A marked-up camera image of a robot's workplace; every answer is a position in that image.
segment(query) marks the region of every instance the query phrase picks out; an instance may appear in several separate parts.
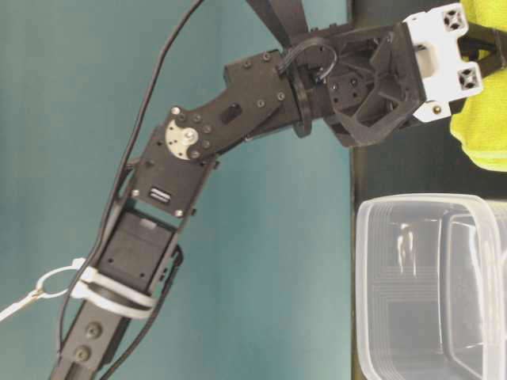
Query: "teal wall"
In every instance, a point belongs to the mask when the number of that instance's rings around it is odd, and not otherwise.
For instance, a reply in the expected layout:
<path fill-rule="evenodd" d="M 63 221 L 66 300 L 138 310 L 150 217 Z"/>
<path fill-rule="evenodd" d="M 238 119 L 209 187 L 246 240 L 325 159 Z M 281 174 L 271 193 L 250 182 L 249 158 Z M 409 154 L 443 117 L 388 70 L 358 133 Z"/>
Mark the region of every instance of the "teal wall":
<path fill-rule="evenodd" d="M 0 306 L 88 253 L 158 49 L 189 3 L 0 2 Z M 341 2 L 305 5 L 312 26 L 345 19 Z M 223 88 L 224 63 L 270 47 L 243 1 L 205 2 L 168 57 L 138 151 L 171 105 Z M 348 160 L 321 123 L 224 156 L 170 299 L 117 377 L 348 378 Z M 49 374 L 59 303 L 0 324 L 0 378 Z"/>
<path fill-rule="evenodd" d="M 158 51 L 188 7 L 189 0 L 0 2 L 1 306 L 48 269 L 88 254 Z M 194 107 L 222 89 L 218 16 L 206 2 L 181 34 L 139 146 L 170 105 Z M 212 179 L 183 239 L 189 254 L 170 302 L 117 378 L 216 372 L 215 186 Z M 0 324 L 0 378 L 49 375 L 60 302 L 41 301 Z"/>

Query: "transparent plastic box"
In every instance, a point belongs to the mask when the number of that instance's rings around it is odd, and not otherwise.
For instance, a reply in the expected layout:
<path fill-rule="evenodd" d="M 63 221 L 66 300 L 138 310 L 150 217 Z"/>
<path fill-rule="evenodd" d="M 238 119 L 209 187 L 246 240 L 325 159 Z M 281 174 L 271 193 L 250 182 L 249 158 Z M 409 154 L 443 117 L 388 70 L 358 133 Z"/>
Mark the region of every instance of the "transparent plastic box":
<path fill-rule="evenodd" d="M 369 380 L 507 379 L 507 203 L 389 196 L 361 205 L 356 322 Z"/>

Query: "robotic arm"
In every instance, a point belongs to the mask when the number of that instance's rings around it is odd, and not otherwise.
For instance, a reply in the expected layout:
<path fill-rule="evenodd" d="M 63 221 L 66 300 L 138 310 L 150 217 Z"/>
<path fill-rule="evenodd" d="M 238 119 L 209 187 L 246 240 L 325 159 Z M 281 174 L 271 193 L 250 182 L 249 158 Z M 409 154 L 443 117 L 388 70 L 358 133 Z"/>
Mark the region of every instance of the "robotic arm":
<path fill-rule="evenodd" d="M 290 126 L 305 137 L 316 119 L 324 119 L 343 146 L 380 143 L 401 127 L 459 112 L 466 97 L 482 90 L 482 76 L 507 62 L 505 34 L 469 27 L 460 4 L 391 26 L 309 32 L 301 1 L 291 1 L 289 9 L 285 0 L 248 3 L 284 51 L 228 64 L 227 89 L 216 99 L 193 110 L 174 106 L 154 129 L 132 173 L 122 178 L 104 244 L 72 290 L 84 301 L 51 379 L 95 378 L 112 361 L 131 319 L 156 318 L 162 303 L 152 294 L 164 279 L 162 301 L 169 291 L 183 261 L 178 238 L 228 150 Z M 461 59 L 477 60 L 479 50 L 490 56 L 478 63 Z M 161 222 L 137 210 L 137 203 L 179 224 Z"/>

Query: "bolt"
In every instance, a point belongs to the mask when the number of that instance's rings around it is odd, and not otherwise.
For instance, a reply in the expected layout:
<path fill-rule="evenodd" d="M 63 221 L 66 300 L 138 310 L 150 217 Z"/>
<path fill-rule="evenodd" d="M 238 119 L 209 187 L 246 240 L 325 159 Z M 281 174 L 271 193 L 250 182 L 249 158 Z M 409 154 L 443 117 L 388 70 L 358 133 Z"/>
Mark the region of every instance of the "bolt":
<path fill-rule="evenodd" d="M 102 335 L 102 326 L 97 322 L 92 322 L 86 326 L 85 331 L 88 339 L 97 339 Z"/>
<path fill-rule="evenodd" d="M 91 352 L 87 346 L 79 346 L 74 351 L 74 360 L 83 363 L 90 358 Z"/>

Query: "black cable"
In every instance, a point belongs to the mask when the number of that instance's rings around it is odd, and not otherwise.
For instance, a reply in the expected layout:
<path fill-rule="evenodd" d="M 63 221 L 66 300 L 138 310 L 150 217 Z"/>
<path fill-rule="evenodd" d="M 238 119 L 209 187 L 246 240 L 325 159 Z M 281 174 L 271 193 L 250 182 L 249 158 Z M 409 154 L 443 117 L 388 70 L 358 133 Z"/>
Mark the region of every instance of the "black cable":
<path fill-rule="evenodd" d="M 291 66 L 292 62 L 298 57 L 298 55 L 313 46 L 319 46 L 321 49 L 329 50 L 333 54 L 333 61 L 331 64 L 327 67 L 327 69 L 322 70 L 322 72 L 317 74 L 315 77 L 318 82 L 322 82 L 324 79 L 326 79 L 338 62 L 338 54 L 336 50 L 334 50 L 334 47 L 330 45 L 329 41 L 322 37 L 309 38 L 308 40 L 304 40 L 302 43 L 289 49 L 288 53 L 284 57 L 284 60 L 277 67 L 278 73 L 282 74 L 287 71 L 287 69 Z"/>
<path fill-rule="evenodd" d="M 131 353 L 133 353 L 133 351 L 141 343 L 144 337 L 148 334 L 148 331 L 150 331 L 151 326 L 155 322 L 155 319 L 157 319 L 158 313 L 160 312 L 160 309 L 164 305 L 164 301 L 166 300 L 167 295 L 169 294 L 169 291 L 173 285 L 174 278 L 176 277 L 177 274 L 177 270 L 179 269 L 183 261 L 183 254 L 181 253 L 181 251 L 178 252 L 177 255 L 178 256 L 174 261 L 169 276 L 167 277 L 167 280 L 164 282 L 164 287 L 162 288 L 162 292 L 158 297 L 157 304 L 155 305 L 155 308 L 151 312 L 151 315 L 148 318 L 146 324 L 143 326 L 139 334 L 135 337 L 135 339 L 128 346 L 128 348 L 124 351 L 124 353 L 121 354 L 121 356 L 116 360 L 116 362 L 114 362 L 111 365 L 111 367 L 102 375 L 101 380 L 107 380 L 108 378 L 110 378 L 112 374 L 118 369 L 118 367 L 121 366 L 125 360 L 127 360 L 127 358 L 131 355 Z"/>
<path fill-rule="evenodd" d="M 101 251 L 102 245 L 104 244 L 104 232 L 105 232 L 105 227 L 107 225 L 107 221 L 109 219 L 109 214 L 111 213 L 112 206 L 113 206 L 114 201 L 116 199 L 116 195 L 117 195 L 118 191 L 120 190 L 120 187 L 122 184 L 122 177 L 123 177 L 124 171 L 125 171 L 125 166 L 127 164 L 128 158 L 130 157 L 132 149 L 134 148 L 135 141 L 137 140 L 137 138 L 139 136 L 139 132 L 140 132 L 141 126 L 143 124 L 144 116 L 146 114 L 148 104 L 150 103 L 150 99 L 153 94 L 158 76 L 160 74 L 160 70 L 162 69 L 162 64 L 164 62 L 164 59 L 167 55 L 167 52 L 169 51 L 169 49 L 173 45 L 174 41 L 176 40 L 177 36 L 180 34 L 180 31 L 185 26 L 186 22 L 189 20 L 189 18 L 193 15 L 193 13 L 197 10 L 197 8 L 199 8 L 199 6 L 203 2 L 204 2 L 204 0 L 196 0 L 193 3 L 190 10 L 183 16 L 180 23 L 176 26 L 174 31 L 171 33 L 171 35 L 167 39 L 166 43 L 164 44 L 162 50 L 160 51 L 160 53 L 158 55 L 158 59 L 155 64 L 155 68 L 154 68 L 153 74 L 151 76 L 151 80 L 148 84 L 148 88 L 147 88 L 147 91 L 144 95 L 143 102 L 141 103 L 139 113 L 137 114 L 137 117 L 135 119 L 134 129 L 130 135 L 127 146 L 125 147 L 125 151 L 123 152 L 123 155 L 121 157 L 118 170 L 116 171 L 116 175 L 115 175 L 115 179 L 114 179 L 114 182 L 112 185 L 112 189 L 111 189 L 111 192 L 109 193 L 109 197 L 108 197 L 104 212 L 101 217 L 101 224 L 99 226 L 97 238 L 95 240 L 95 243 L 93 244 L 93 248 L 90 251 L 89 256 L 85 260 L 85 263 L 83 264 L 83 266 L 81 266 L 79 271 L 76 272 L 75 277 L 72 279 L 71 285 L 68 287 L 68 290 L 67 290 L 66 294 L 64 295 L 62 305 L 60 306 L 59 316 L 58 316 L 58 324 L 56 327 L 57 356 L 59 356 L 61 349 L 62 349 L 63 319 L 65 317 L 65 311 L 67 309 L 67 305 L 68 305 L 69 299 L 71 297 L 72 289 L 74 289 L 74 287 L 75 287 L 76 283 L 78 282 L 79 278 L 81 277 L 82 273 L 90 265 L 92 259 Z"/>

